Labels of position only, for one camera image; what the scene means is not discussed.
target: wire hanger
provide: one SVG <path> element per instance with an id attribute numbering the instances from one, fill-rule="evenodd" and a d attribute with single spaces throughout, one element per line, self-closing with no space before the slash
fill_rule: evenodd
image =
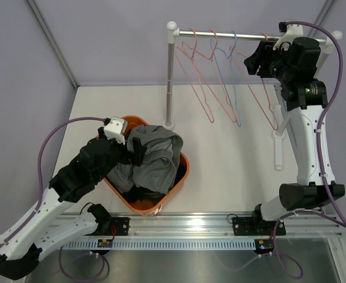
<path id="1" fill-rule="evenodd" d="M 236 51 L 237 54 L 243 56 L 244 58 L 247 58 L 247 56 L 246 56 L 245 54 L 243 54 L 242 52 L 238 51 L 237 49 L 235 49 L 235 51 Z M 237 62 L 236 58 L 235 58 L 233 55 L 232 55 L 232 59 L 233 59 L 233 62 L 235 63 L 235 65 L 237 66 L 237 69 L 239 70 L 239 72 L 240 72 L 240 74 L 241 74 L 243 80 L 244 80 L 245 83 L 248 85 L 248 87 L 249 87 L 249 89 L 250 89 L 252 95 L 254 96 L 255 101 L 257 102 L 259 108 L 262 110 L 262 112 L 263 112 L 264 116 L 266 117 L 268 123 L 271 125 L 272 129 L 277 130 L 278 127 L 279 127 L 278 119 L 276 119 L 276 114 L 275 114 L 275 112 L 271 109 L 271 101 L 270 101 L 270 99 L 269 99 L 269 95 L 268 95 L 267 88 L 266 88 L 266 85 L 265 85 L 265 82 L 264 82 L 263 78 L 261 78 L 261 80 L 262 80 L 263 88 L 264 88 L 264 90 L 265 90 L 265 94 L 266 94 L 266 97 L 267 97 L 267 100 L 268 100 L 268 110 L 269 110 L 269 111 L 272 113 L 272 115 L 273 115 L 273 119 L 275 120 L 275 126 L 274 126 L 274 124 L 271 122 L 271 120 L 269 119 L 269 117 L 267 116 L 265 110 L 264 110 L 263 107 L 262 107 L 262 104 L 259 102 L 259 100 L 258 100 L 258 98 L 256 97 L 254 91 L 251 89 L 251 86 L 250 86 L 250 84 L 249 84 L 249 82 L 248 82 L 248 79 L 247 79 L 247 77 L 246 77 L 245 72 L 242 70 L 241 66 L 239 65 L 239 63 Z"/>
<path id="2" fill-rule="evenodd" d="M 235 102 L 234 102 L 234 108 L 235 110 L 237 111 L 238 113 L 238 121 L 237 121 L 237 125 L 238 127 L 241 126 L 241 120 L 240 120 L 240 112 L 237 108 L 237 92 L 236 92 L 236 74 L 235 74 L 235 71 L 234 71 L 234 67 L 233 67 L 233 63 L 232 63 L 232 54 L 236 48 L 236 44 L 237 44 L 237 36 L 236 36 L 236 32 L 235 31 L 232 31 L 234 33 L 234 46 L 233 48 L 231 49 L 230 51 L 230 54 L 228 55 L 224 50 L 222 50 L 221 48 L 217 47 L 217 46 L 213 46 L 213 38 L 211 38 L 210 40 L 210 46 L 211 46 L 211 49 L 212 51 L 216 51 L 217 50 L 220 50 L 221 52 L 224 53 L 226 59 L 229 60 L 229 67 L 230 67 L 230 70 L 232 72 L 232 84 L 233 84 L 233 92 L 234 92 L 234 99 L 235 99 Z M 221 70 L 220 70 L 220 66 L 219 66 L 219 63 L 218 63 L 218 60 L 216 58 L 216 54 L 214 53 L 213 54 L 214 58 L 215 58 L 215 62 L 216 62 L 216 65 L 217 65 L 217 68 L 219 70 L 219 74 L 220 74 L 220 77 L 222 79 L 222 81 L 224 82 L 224 79 L 223 79 L 223 76 L 222 76 L 222 73 L 221 73 Z M 228 96 L 228 99 L 230 100 L 230 97 L 229 97 L 229 92 L 228 92 L 228 89 L 226 87 L 226 84 L 224 84 L 224 88 L 225 88 L 225 91 L 226 91 L 226 95 Z"/>
<path id="3" fill-rule="evenodd" d="M 202 93 L 203 93 L 203 95 L 204 95 L 204 97 L 205 97 L 205 102 L 206 102 L 206 93 L 205 93 L 205 90 L 204 90 L 203 85 L 202 85 L 202 80 L 205 82 L 205 84 L 207 85 L 208 89 L 209 89 L 210 92 L 213 94 L 213 96 L 215 97 L 215 99 L 218 101 L 218 103 L 220 104 L 220 106 L 223 108 L 223 110 L 225 111 L 225 113 L 228 115 L 228 117 L 230 118 L 230 120 L 231 120 L 232 122 L 236 123 L 236 122 L 238 121 L 238 115 L 237 115 L 236 111 L 234 110 L 234 108 L 233 108 L 232 105 L 231 105 L 231 102 L 230 102 L 230 100 L 229 100 L 229 98 L 228 98 L 228 96 L 227 96 L 227 94 L 226 94 L 226 91 L 225 91 L 225 88 L 224 88 L 224 85 L 223 85 L 223 81 L 221 80 L 220 75 L 219 75 L 219 73 L 216 71 L 216 68 L 215 68 L 214 63 L 213 63 L 213 57 L 214 57 L 215 51 L 212 51 L 210 57 L 207 57 L 207 56 L 205 56 L 203 53 L 201 53 L 200 51 L 198 51 L 198 50 L 196 49 L 196 47 L 197 47 L 197 36 L 196 36 L 196 32 L 195 32 L 195 30 L 193 30 L 193 29 L 191 29 L 191 30 L 193 31 L 193 33 L 194 33 L 194 35 L 195 35 L 195 46 L 194 46 L 194 48 L 192 48 L 188 43 L 186 43 L 186 42 L 184 42 L 184 41 L 182 42 L 182 47 L 176 45 L 176 48 L 177 48 L 178 50 L 180 50 L 180 51 L 190 60 L 190 62 L 193 64 L 194 69 L 195 69 L 195 72 L 196 72 L 196 75 L 197 75 L 197 78 L 198 78 L 198 80 L 199 80 L 200 87 L 201 87 L 201 89 L 202 89 Z M 214 33 L 214 35 L 215 35 L 215 38 L 216 38 L 216 44 L 215 44 L 215 46 L 217 47 L 217 44 L 218 44 L 217 35 L 216 35 L 216 33 L 215 33 L 214 30 L 211 30 L 211 31 L 212 31 L 212 32 Z M 184 46 L 187 46 L 187 47 L 192 51 L 192 54 L 191 54 L 191 55 L 188 54 L 188 52 L 185 50 Z M 221 84 L 221 86 L 222 86 L 222 89 L 223 89 L 223 92 L 224 92 L 224 95 L 225 95 L 225 99 L 226 99 L 226 103 L 227 103 L 227 104 L 229 105 L 229 107 L 232 109 L 232 114 L 233 114 L 233 115 L 231 115 L 231 114 L 227 111 L 227 109 L 225 108 L 225 106 L 222 104 L 222 102 L 219 100 L 219 98 L 218 98 L 218 96 L 216 95 L 216 93 L 213 91 L 213 89 L 212 89 L 211 86 L 209 85 L 207 79 L 206 79 L 206 78 L 203 76 L 203 74 L 200 72 L 199 68 L 197 67 L 197 65 L 196 65 L 196 63 L 195 63 L 195 53 L 198 53 L 200 56 L 202 56 L 203 58 L 205 58 L 205 59 L 207 59 L 208 61 L 211 62 L 212 68 L 213 68 L 213 70 L 214 70 L 214 72 L 215 72 L 215 74 L 216 74 L 216 76 L 217 76 L 217 78 L 218 78 L 218 80 L 219 80 L 219 82 L 220 82 L 220 84 Z M 203 106 L 203 104 L 202 104 L 202 102 L 201 102 L 201 100 L 200 100 L 200 98 L 199 98 L 197 92 L 195 91 L 195 88 L 193 87 L 192 80 L 191 80 L 191 79 L 189 78 L 189 76 L 187 75 L 187 71 L 185 70 L 185 68 L 184 68 L 184 66 L 183 66 L 182 62 L 180 61 L 179 56 L 178 56 L 177 54 L 176 54 L 176 57 L 177 57 L 177 59 L 178 59 L 178 62 L 179 62 L 179 64 L 180 64 L 181 68 L 183 69 L 183 71 L 184 71 L 184 73 L 185 73 L 187 79 L 189 79 L 189 81 L 190 81 L 190 83 L 191 83 L 191 86 L 192 86 L 192 89 L 194 90 L 194 92 L 195 92 L 197 98 L 199 99 L 200 104 L 202 105 L 203 109 L 205 110 L 205 108 L 204 108 L 204 106 Z M 205 112 L 206 112 L 206 114 L 207 114 L 207 116 L 208 116 L 210 122 L 213 123 L 213 122 L 214 122 L 214 117 L 213 117 L 212 111 L 210 110 L 213 119 L 210 119 L 210 117 L 209 117 L 209 115 L 208 115 L 208 113 L 207 113 L 206 110 L 205 110 Z"/>

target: white table surface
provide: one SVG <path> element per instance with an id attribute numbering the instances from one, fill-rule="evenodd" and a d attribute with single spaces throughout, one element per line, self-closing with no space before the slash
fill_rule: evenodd
<path id="1" fill-rule="evenodd" d="M 272 105 L 278 104 L 273 86 L 267 87 Z M 213 88 L 225 103 L 221 88 Z M 262 85 L 252 88 L 270 114 Z M 174 131 L 184 141 L 182 152 L 189 159 L 190 173 L 178 194 L 163 205 L 162 212 L 250 211 L 274 198 L 282 183 L 296 182 L 297 165 L 288 135 L 283 142 L 284 169 L 276 171 L 272 128 L 246 85 L 237 85 L 237 94 L 241 128 L 230 121 L 210 93 L 207 99 L 215 115 L 214 124 L 208 121 L 191 86 L 173 87 Z M 135 115 L 149 124 L 161 125 L 165 108 L 164 85 L 80 87 L 70 119 Z M 54 174 L 77 155 L 100 126 L 97 121 L 68 125 Z M 87 202 L 102 203 L 109 212 L 131 212 L 103 181 L 68 212 L 79 212 Z"/>

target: orange laundry basket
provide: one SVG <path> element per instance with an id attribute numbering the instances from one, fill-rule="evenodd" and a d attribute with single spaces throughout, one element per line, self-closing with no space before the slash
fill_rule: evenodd
<path id="1" fill-rule="evenodd" d="M 137 116 L 125 116 L 123 117 L 123 119 L 125 119 L 128 122 L 126 131 L 124 133 L 124 135 L 128 134 L 128 132 L 139 126 L 139 125 L 148 125 L 147 122 L 145 122 L 143 119 L 141 119 L 140 117 Z M 179 182 L 170 190 L 170 192 L 162 199 L 160 200 L 160 202 L 158 204 L 154 204 L 151 200 L 143 200 L 143 201 L 139 201 L 139 202 L 134 202 L 134 203 L 128 203 L 128 201 L 126 201 L 121 194 L 119 193 L 119 191 L 113 186 L 113 184 L 111 184 L 111 182 L 107 179 L 104 178 L 105 182 L 109 185 L 110 188 L 112 188 L 112 190 L 114 191 L 114 193 L 117 194 L 117 196 L 132 210 L 135 211 L 139 214 L 142 215 L 156 215 L 157 213 L 159 213 L 161 211 L 162 208 L 162 204 L 166 203 L 166 201 L 168 199 L 170 199 L 175 193 L 178 192 L 178 190 L 181 188 L 184 180 L 186 180 L 189 171 L 190 171 L 190 164 L 189 161 L 187 159 L 187 157 L 181 153 L 180 154 L 180 164 L 186 168 L 186 173 L 184 174 L 184 176 L 179 180 Z"/>

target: clothing rail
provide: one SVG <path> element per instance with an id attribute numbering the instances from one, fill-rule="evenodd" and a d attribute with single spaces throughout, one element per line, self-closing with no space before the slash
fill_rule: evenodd
<path id="1" fill-rule="evenodd" d="M 176 37 L 202 37 L 202 38 L 215 38 L 215 34 L 213 32 L 206 31 L 181 31 L 177 28 L 177 24 L 175 22 L 167 23 L 167 33 L 168 33 L 168 48 L 167 48 L 167 89 L 166 89 L 166 120 L 163 123 L 164 128 L 172 129 L 174 127 L 174 123 L 172 121 L 172 103 L 173 103 L 173 66 L 174 66 L 174 45 Z M 281 38 L 281 36 L 276 35 L 258 35 L 258 34 L 236 34 L 233 33 L 224 33 L 217 32 L 217 38 L 223 39 L 233 39 L 236 36 L 237 40 L 251 40 L 251 41 L 260 41 L 264 40 L 266 37 L 271 41 L 277 41 Z M 326 38 L 316 38 L 316 40 L 320 44 L 324 44 L 325 47 L 331 48 L 331 42 Z M 328 56 L 328 54 L 324 55 L 325 58 L 320 60 L 321 66 Z"/>
<path id="2" fill-rule="evenodd" d="M 215 34 L 213 32 L 206 32 L 206 31 L 181 31 L 181 30 L 176 30 L 174 33 L 175 37 L 195 37 L 195 34 L 197 37 L 203 37 L 203 38 L 215 38 Z M 216 33 L 217 38 L 220 39 L 229 39 L 229 40 L 234 40 L 234 34 L 230 33 L 225 33 L 225 32 L 217 32 Z M 266 37 L 268 40 L 271 41 L 277 41 L 280 39 L 281 36 L 279 35 L 267 35 L 266 37 L 262 34 L 236 34 L 237 40 L 254 40 L 254 41 L 260 41 L 260 40 L 265 40 Z M 316 40 L 320 44 L 325 44 L 326 43 L 326 38 L 316 38 Z"/>

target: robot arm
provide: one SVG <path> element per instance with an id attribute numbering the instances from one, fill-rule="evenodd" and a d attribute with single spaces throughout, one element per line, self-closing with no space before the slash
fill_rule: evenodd
<path id="1" fill-rule="evenodd" d="M 63 211 L 72 207 L 84 195 L 94 190 L 118 163 L 136 166 L 142 164 L 146 151 L 140 140 L 133 139 L 134 152 L 127 151 L 123 133 L 127 122 L 113 117 L 98 130 L 99 136 L 91 139 L 69 165 L 54 176 L 42 197 L 38 211 L 35 204 L 15 225 L 0 235 L 0 275 L 17 280 L 34 270 L 39 261 L 65 243 L 103 227 L 109 228 L 111 216 L 101 205 L 90 206 L 87 213 L 52 231 L 46 231 L 50 223 Z M 34 217 L 11 239 L 5 239 L 18 228 L 29 215 Z"/>
<path id="2" fill-rule="evenodd" d="M 282 87 L 288 116 L 296 137 L 298 165 L 297 183 L 282 184 L 279 195 L 270 202 L 258 205 L 253 218 L 256 222 L 274 221 L 295 209 L 313 209 L 329 203 L 323 184 L 317 151 L 317 123 L 328 103 L 325 84 L 315 78 L 321 53 L 319 42 L 302 36 L 302 27 L 280 23 L 286 32 L 278 42 L 261 41 L 255 53 L 245 59 L 249 75 L 276 78 Z M 334 199 L 344 196 L 344 185 L 336 184 L 332 173 L 325 131 L 321 127 L 321 147 L 326 167 L 327 182 Z"/>

